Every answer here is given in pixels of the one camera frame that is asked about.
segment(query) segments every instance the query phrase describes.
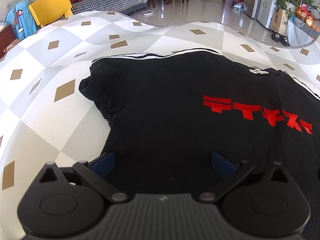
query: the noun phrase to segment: triangular cutout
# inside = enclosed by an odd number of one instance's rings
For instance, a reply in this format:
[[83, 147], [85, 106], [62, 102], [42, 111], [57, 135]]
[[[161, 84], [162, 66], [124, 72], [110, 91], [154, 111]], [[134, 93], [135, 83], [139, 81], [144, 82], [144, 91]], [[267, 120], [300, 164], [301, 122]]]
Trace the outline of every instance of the triangular cutout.
[[47, 168], [44, 175], [42, 176], [40, 183], [50, 182], [50, 181], [56, 181], [58, 180], [56, 174], [54, 173], [52, 168]]
[[288, 182], [286, 175], [282, 171], [281, 168], [275, 169], [271, 176], [271, 181], [280, 181], [280, 182]]

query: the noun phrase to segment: yellow chair back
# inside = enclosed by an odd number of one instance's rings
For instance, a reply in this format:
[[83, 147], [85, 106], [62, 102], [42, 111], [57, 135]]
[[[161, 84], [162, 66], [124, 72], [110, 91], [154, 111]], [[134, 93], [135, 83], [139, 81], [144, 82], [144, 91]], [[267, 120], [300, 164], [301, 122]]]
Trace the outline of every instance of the yellow chair back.
[[43, 28], [58, 20], [62, 15], [72, 15], [70, 0], [37, 0], [29, 5], [29, 10], [37, 25]]

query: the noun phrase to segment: red japanese characters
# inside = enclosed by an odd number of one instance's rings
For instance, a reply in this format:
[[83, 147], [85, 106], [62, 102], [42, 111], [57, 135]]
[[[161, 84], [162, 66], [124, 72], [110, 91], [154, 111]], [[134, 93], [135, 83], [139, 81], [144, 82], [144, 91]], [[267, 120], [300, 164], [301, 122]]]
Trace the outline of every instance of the red japanese characters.
[[[235, 103], [231, 102], [231, 98], [214, 98], [204, 95], [203, 99], [204, 106], [208, 106], [211, 108], [211, 111], [220, 114], [223, 110], [230, 111], [232, 109], [236, 109], [242, 111], [244, 119], [253, 120], [252, 112], [261, 112], [261, 107], [259, 105], [244, 105], [241, 103]], [[297, 122], [298, 115], [291, 114], [284, 110], [282, 112], [284, 116], [289, 118], [287, 126], [289, 126], [290, 128], [294, 128], [300, 132], [302, 132], [302, 126], [308, 134], [312, 134], [312, 132], [310, 131], [312, 130], [312, 125], [310, 123], [299, 120], [299, 124]], [[262, 116], [268, 120], [271, 126], [276, 126], [276, 122], [284, 121], [284, 116], [280, 114], [279, 109], [269, 110], [263, 108]]]

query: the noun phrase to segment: tiled floor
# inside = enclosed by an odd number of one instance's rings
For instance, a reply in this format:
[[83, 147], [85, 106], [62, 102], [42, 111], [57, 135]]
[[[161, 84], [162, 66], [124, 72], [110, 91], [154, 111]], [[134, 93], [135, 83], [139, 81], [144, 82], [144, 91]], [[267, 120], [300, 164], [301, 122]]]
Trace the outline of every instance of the tiled floor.
[[[154, 10], [150, 16], [141, 16], [143, 11]], [[221, 0], [189, 0], [182, 3], [173, 0], [172, 4], [165, 5], [163, 0], [156, 0], [156, 8], [152, 7], [151, 0], [148, 7], [129, 14], [130, 17], [160, 27], [184, 24], [195, 21], [209, 21], [222, 23], [249, 37], [274, 47], [283, 47], [280, 42], [271, 39], [271, 31], [266, 29], [258, 21], [251, 19], [245, 13], [231, 9], [231, 1]]]

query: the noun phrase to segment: black shoe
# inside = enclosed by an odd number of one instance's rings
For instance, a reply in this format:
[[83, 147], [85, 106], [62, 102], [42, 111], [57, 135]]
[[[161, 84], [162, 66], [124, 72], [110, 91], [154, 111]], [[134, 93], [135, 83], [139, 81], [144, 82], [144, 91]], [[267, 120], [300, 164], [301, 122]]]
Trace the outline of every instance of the black shoe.
[[290, 47], [288, 38], [286, 36], [280, 35], [280, 39], [279, 40], [280, 40], [280, 42], [282, 43], [283, 46]]
[[276, 41], [276, 42], [279, 42], [280, 34], [279, 34], [279, 33], [273, 33], [273, 34], [271, 35], [271, 39], [273, 39], [273, 40]]

